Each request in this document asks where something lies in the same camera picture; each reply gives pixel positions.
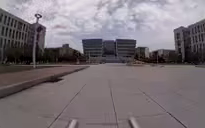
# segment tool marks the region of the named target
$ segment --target white cloud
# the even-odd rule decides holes
[[[173,29],[205,18],[205,0],[0,0],[0,7],[47,27],[46,46],[83,38],[133,38],[138,46],[174,48]]]

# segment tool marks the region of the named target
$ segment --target lamp post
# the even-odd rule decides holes
[[[39,19],[42,18],[41,14],[35,14],[36,24],[34,25],[34,44],[33,44],[33,68],[36,68],[36,44],[37,44],[37,29]]]

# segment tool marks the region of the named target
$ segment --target light pole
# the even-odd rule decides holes
[[[33,44],[33,68],[36,68],[36,44],[37,44],[37,27],[39,19],[42,18],[41,14],[35,14],[36,24],[34,25],[34,44]]]

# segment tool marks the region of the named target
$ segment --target road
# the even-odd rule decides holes
[[[95,65],[0,100],[0,128],[205,128],[205,68]]]

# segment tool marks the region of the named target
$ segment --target sky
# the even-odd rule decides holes
[[[130,38],[137,46],[174,49],[173,29],[205,18],[205,0],[0,0],[0,8],[47,27],[46,47],[68,43],[82,51],[82,39]]]

